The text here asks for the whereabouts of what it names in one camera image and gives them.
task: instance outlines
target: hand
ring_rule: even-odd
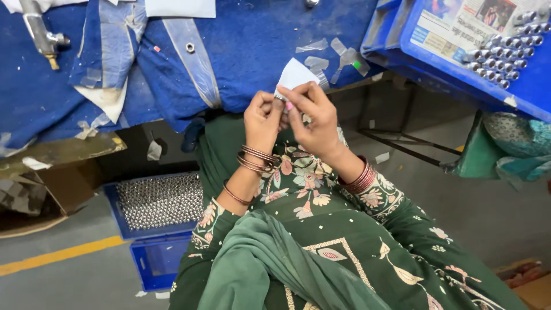
[[[247,146],[272,154],[284,107],[283,102],[275,99],[273,94],[256,93],[244,113]]]
[[[287,102],[288,119],[296,141],[309,153],[331,165],[329,162],[333,162],[333,159],[346,149],[337,133],[335,106],[314,82],[299,85],[293,90],[281,85],[278,85],[277,89],[290,100]],[[301,111],[312,118],[312,122],[307,126],[302,122]]]

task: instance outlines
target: blue plastic crate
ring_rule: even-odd
[[[144,292],[166,290],[172,286],[191,235],[192,232],[185,232],[146,238],[130,245]]]
[[[139,178],[139,179],[133,179],[129,181],[147,180],[152,178],[163,178],[163,177],[170,177],[170,176],[182,175],[182,174],[184,173],[158,175],[155,177]],[[109,204],[111,206],[111,214],[113,215],[113,218],[117,222],[117,226],[119,231],[121,232],[121,238],[123,240],[150,238],[150,237],[164,236],[167,234],[188,232],[188,231],[192,231],[197,225],[197,222],[191,221],[187,223],[168,225],[160,228],[140,229],[140,230],[131,231],[125,220],[125,216],[122,213],[122,207],[121,207],[121,204],[119,203],[120,199],[118,196],[116,184],[117,183],[105,184],[103,186],[103,190],[104,190],[105,196],[107,196],[107,198],[109,199]]]
[[[379,0],[362,44],[369,61],[396,71],[431,89],[449,93],[459,100],[472,101],[485,110],[520,110],[551,122],[551,100],[546,84],[551,70],[551,42],[536,48],[528,67],[508,90],[501,89],[463,67],[411,42],[423,42],[428,31],[418,26],[427,3],[432,0]],[[459,60],[465,50],[458,48],[450,58]]]

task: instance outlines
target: green kurta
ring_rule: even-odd
[[[197,308],[212,261],[239,219],[214,198],[239,166],[235,156],[244,140],[242,115],[207,123],[199,137],[206,208],[182,257],[170,310]],[[526,309],[381,174],[364,193],[351,195],[338,185],[331,167],[301,149],[291,130],[279,134],[273,154],[282,164],[263,176],[250,210],[264,210],[304,249],[357,274],[392,309]],[[268,310],[316,309],[275,279],[264,304]]]

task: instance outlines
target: woman's left hand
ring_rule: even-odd
[[[285,104],[271,93],[259,91],[245,110],[247,146],[272,154]]]

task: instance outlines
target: bin of metal balls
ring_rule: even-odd
[[[509,35],[493,34],[483,41],[480,49],[463,56],[465,67],[481,78],[508,89],[520,78],[528,60],[543,44],[543,35],[551,31],[551,4],[538,11],[525,12],[513,19],[515,26]]]

